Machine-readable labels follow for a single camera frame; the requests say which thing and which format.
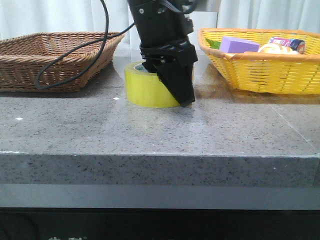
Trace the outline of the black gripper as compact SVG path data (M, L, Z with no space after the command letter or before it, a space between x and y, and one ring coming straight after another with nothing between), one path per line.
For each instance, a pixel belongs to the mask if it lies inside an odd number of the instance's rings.
M162 83L182 107L195 101L193 64L198 61L195 46L188 37L164 45L140 45L142 63L149 73L157 73Z

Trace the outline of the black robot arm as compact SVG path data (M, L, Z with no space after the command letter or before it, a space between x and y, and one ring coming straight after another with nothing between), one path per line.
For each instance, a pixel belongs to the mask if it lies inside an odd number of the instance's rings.
M128 1L144 68L158 75L182 107L195 101L193 67L198 57L188 37L194 31L188 15L197 5L196 0Z

